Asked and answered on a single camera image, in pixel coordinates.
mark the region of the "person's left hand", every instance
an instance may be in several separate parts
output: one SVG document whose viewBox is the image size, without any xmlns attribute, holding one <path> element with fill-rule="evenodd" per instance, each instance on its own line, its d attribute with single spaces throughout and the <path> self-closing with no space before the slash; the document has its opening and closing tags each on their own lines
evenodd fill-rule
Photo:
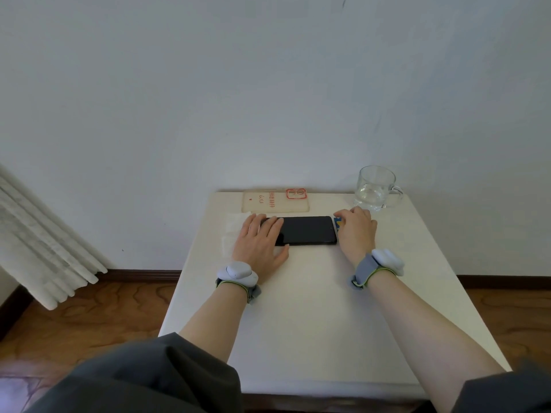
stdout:
<svg viewBox="0 0 551 413">
<path fill-rule="evenodd" d="M 258 274 L 258 284 L 269 279 L 289 257 L 289 245 L 285 245 L 278 256 L 273 254 L 283 219 L 273 216 L 260 226 L 265 218 L 265 214 L 251 214 L 247 217 L 231 255 L 234 261 L 251 265 Z"/>
</svg>

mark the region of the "dark gray sleeve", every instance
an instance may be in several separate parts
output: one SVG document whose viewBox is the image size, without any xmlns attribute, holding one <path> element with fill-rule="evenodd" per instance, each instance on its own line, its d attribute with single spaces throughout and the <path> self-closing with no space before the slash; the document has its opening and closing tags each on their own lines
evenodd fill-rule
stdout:
<svg viewBox="0 0 551 413">
<path fill-rule="evenodd" d="M 515 372 L 467 381 L 454 413 L 550 412 L 551 375 L 533 363 Z"/>
<path fill-rule="evenodd" d="M 172 333 L 82 363 L 28 410 L 60 411 L 231 413 L 243 404 L 235 369 Z"/>
</svg>

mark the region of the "curtain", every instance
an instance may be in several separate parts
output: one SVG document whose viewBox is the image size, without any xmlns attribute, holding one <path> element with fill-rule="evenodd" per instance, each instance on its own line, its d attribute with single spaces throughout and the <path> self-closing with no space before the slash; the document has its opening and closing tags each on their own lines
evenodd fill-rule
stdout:
<svg viewBox="0 0 551 413">
<path fill-rule="evenodd" d="M 0 177 L 0 270 L 49 310 L 106 267 Z"/>
</svg>

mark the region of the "white table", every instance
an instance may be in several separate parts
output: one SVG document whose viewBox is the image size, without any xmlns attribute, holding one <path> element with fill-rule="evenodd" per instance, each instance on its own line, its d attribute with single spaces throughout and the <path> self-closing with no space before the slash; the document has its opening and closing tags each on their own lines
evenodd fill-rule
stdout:
<svg viewBox="0 0 551 413">
<path fill-rule="evenodd" d="M 353 205 L 352 194 L 309 194 L 309 199 L 309 213 L 276 215 L 332 215 Z M 210 196 L 160 335 L 178 332 L 212 293 L 217 270 L 228 262 L 220 239 L 226 214 L 240 209 L 241 193 Z M 392 249 L 406 263 L 404 283 L 510 371 L 410 199 L 405 196 L 374 218 L 377 247 Z M 241 320 L 229 364 L 244 393 L 425 397 L 369 292 L 346 285 L 352 273 L 338 246 L 291 247 L 289 260 Z"/>
</svg>

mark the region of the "glass mug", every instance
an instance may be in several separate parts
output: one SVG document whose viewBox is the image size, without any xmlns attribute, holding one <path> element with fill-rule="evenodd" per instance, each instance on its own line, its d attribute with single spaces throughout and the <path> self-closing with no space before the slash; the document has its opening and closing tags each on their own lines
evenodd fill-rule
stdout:
<svg viewBox="0 0 551 413">
<path fill-rule="evenodd" d="M 385 167 L 377 165 L 363 167 L 354 193 L 354 205 L 369 211 L 394 207 L 402 200 L 404 194 L 400 187 L 394 185 L 395 182 L 396 175 Z M 398 196 L 393 200 L 392 205 L 386 203 L 389 195 Z"/>
</svg>

